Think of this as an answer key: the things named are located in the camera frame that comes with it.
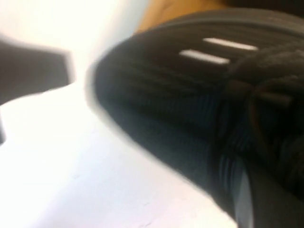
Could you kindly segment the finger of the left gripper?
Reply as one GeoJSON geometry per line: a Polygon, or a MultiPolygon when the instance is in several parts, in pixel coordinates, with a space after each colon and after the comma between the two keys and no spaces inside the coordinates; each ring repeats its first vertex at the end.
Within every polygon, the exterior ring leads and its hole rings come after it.
{"type": "Polygon", "coordinates": [[[9,37],[0,38],[0,103],[72,83],[70,54],[9,37]]]}

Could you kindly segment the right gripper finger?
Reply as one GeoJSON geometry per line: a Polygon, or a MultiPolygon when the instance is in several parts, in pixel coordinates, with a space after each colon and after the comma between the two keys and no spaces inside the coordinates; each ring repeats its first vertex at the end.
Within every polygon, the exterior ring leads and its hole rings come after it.
{"type": "Polygon", "coordinates": [[[261,172],[235,176],[235,221],[239,228],[302,228],[304,204],[261,172]]]}

